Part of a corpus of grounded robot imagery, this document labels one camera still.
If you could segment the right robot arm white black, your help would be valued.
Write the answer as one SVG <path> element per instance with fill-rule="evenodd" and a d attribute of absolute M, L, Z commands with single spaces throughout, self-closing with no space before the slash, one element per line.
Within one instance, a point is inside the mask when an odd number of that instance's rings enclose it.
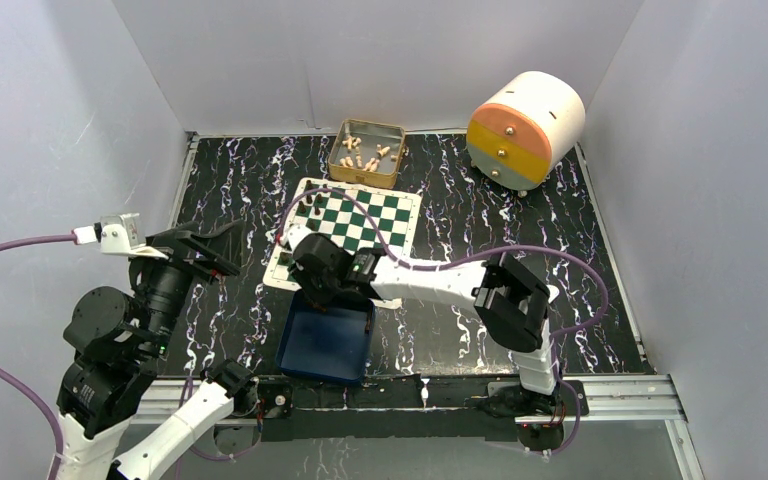
<path fill-rule="evenodd" d="M 556 295 L 513 255 L 490 253 L 452 266 L 409 262 L 382 248 L 351 253 L 304 226 L 290 228 L 279 245 L 290 256 L 290 275 L 317 306 L 337 300 L 413 299 L 477 317 L 490 338 L 511 351 L 519 383 L 490 388 L 475 408 L 495 417 L 514 417 L 547 414 L 561 403 L 548 325 L 548 307 Z"/>

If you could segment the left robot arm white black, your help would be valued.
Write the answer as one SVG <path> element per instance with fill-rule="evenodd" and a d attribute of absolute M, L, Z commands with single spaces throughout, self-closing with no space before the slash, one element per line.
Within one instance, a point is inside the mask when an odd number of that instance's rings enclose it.
<path fill-rule="evenodd" d="M 144 235 L 134 214 L 103 217 L 78 228 L 79 243 L 129 262 L 128 291 L 101 286 L 76 304 L 64 340 L 74 348 L 57 398 L 56 479 L 158 479 L 210 428 L 229 417 L 262 411 L 257 377 L 227 359 L 206 371 L 199 387 L 145 439 L 118 452 L 163 358 L 196 281 L 236 276 L 244 226 L 210 233 L 188 222 Z"/>

